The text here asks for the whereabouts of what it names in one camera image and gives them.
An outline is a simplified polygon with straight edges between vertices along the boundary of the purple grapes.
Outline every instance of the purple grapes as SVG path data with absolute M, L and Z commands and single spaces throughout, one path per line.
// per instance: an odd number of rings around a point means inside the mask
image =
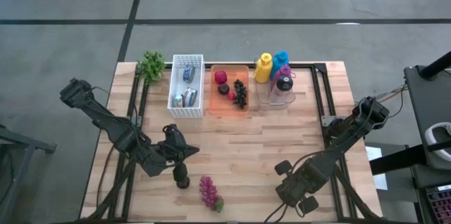
M 213 185 L 213 181 L 209 176 L 202 176 L 200 179 L 199 191 L 202 194 L 202 201 L 205 203 L 206 207 L 210 208 L 212 211 L 221 212 L 224 200 L 218 195 L 216 186 Z

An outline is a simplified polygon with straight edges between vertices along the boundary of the purple bottle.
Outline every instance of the purple bottle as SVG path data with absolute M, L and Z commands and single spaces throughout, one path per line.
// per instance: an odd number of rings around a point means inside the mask
M 274 85 L 277 83 L 277 80 L 282 76 L 291 77 L 291 68 L 288 65 L 283 65 L 279 68 L 279 70 L 277 70 L 276 74 L 274 75 L 274 80 L 271 83 L 271 88 L 274 87 Z

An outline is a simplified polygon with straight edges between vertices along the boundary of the blue bottle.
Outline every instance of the blue bottle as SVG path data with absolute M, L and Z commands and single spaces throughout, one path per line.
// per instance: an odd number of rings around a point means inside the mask
M 273 59 L 273 68 L 271 69 L 271 79 L 274 79 L 274 75 L 283 65 L 288 64 L 288 53 L 286 51 L 279 51 Z

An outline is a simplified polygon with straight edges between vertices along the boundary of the green plant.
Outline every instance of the green plant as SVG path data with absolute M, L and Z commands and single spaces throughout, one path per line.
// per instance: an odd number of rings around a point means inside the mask
M 138 61 L 138 77 L 144 78 L 146 84 L 159 80 L 165 68 L 161 52 L 146 50 L 144 60 Z

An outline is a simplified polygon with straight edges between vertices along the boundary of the yellow bottle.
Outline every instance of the yellow bottle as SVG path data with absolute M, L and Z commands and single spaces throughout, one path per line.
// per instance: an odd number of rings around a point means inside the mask
M 269 80 L 271 69 L 273 67 L 273 57 L 264 53 L 257 61 L 257 68 L 254 71 L 254 79 L 258 83 L 266 83 Z

